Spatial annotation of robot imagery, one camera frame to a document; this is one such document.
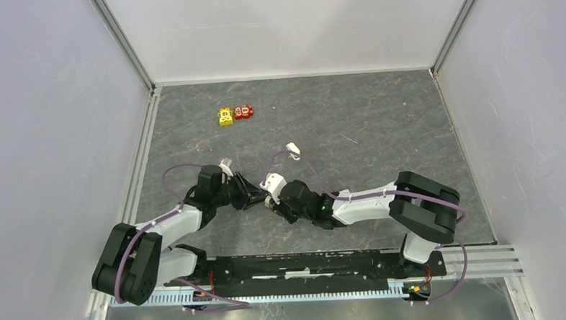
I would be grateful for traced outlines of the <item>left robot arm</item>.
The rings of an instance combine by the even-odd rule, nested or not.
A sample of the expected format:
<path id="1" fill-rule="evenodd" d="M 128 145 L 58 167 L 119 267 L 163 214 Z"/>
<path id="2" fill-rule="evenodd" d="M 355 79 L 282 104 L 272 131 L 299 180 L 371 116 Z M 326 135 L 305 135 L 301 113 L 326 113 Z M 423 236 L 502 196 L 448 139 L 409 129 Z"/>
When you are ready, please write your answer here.
<path id="1" fill-rule="evenodd" d="M 179 277 L 192 285 L 203 283 L 209 275 L 201 260 L 205 253 L 175 243 L 207 226 L 218 208 L 245 210 L 268 194 L 226 164 L 201 166 L 196 184 L 173 209 L 144 223 L 112 228 L 92 274 L 92 288 L 118 303 L 140 306 L 157 287 Z"/>

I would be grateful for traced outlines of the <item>white stapler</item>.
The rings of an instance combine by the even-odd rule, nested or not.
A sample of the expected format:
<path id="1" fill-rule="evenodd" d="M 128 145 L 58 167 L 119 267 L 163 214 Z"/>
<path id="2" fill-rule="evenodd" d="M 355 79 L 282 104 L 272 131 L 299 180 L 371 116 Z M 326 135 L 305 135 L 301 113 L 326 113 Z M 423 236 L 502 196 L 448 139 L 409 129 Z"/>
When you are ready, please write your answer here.
<path id="1" fill-rule="evenodd" d="M 285 149 L 287 150 L 291 159 L 295 161 L 299 161 L 301 159 L 301 151 L 294 142 L 286 144 Z"/>

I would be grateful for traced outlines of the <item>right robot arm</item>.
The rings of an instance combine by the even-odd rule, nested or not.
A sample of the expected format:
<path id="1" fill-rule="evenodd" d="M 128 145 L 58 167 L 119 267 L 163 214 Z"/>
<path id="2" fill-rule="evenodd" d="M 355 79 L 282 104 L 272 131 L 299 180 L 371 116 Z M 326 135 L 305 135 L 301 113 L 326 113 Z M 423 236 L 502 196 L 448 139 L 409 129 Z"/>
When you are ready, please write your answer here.
<path id="1" fill-rule="evenodd" d="M 459 192 L 411 171 L 399 173 L 388 185 L 350 192 L 318 194 L 300 180 L 286 182 L 269 174 L 261 183 L 266 206 L 289 223 L 305 219 L 322 229 L 342 228 L 361 221 L 394 220 L 408 230 L 397 264 L 406 275 L 417 275 L 431 253 L 453 242 L 464 213 Z"/>

